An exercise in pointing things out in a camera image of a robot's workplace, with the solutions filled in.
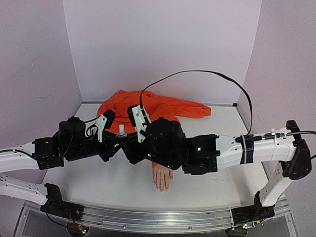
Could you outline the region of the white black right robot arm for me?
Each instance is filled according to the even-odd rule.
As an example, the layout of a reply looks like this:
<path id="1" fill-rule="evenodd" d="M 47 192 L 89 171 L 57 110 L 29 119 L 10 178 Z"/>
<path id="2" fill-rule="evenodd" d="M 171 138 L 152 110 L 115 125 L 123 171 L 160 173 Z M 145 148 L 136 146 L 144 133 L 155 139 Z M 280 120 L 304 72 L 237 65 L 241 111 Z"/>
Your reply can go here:
<path id="1" fill-rule="evenodd" d="M 267 210 L 295 180 L 312 169 L 312 156 L 302 132 L 293 120 L 278 131 L 262 135 L 199 135 L 187 138 L 180 123 L 163 118 L 136 122 L 136 133 L 120 146 L 131 164 L 148 159 L 172 170 L 204 175 L 237 165 L 277 161 L 272 178 L 254 198 L 254 211 Z"/>

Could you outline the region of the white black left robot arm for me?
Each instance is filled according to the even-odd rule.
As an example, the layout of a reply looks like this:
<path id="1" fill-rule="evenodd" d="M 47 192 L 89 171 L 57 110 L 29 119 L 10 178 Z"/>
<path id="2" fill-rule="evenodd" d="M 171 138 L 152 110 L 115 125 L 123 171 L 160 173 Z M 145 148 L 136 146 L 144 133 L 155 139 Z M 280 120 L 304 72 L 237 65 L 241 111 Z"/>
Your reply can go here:
<path id="1" fill-rule="evenodd" d="M 58 131 L 52 137 L 35 139 L 33 142 L 6 148 L 0 152 L 0 193 L 19 199 L 29 200 L 47 206 L 55 215 L 61 216 L 67 210 L 58 186 L 53 184 L 26 184 L 12 181 L 6 172 L 17 170 L 48 170 L 63 167 L 65 162 L 72 162 L 93 156 L 99 156 L 108 162 L 119 150 L 119 143 L 127 137 L 124 126 L 119 126 L 119 133 L 106 130 L 114 119 L 101 115 L 92 119 L 92 125 L 78 117 L 70 117 L 59 123 Z"/>

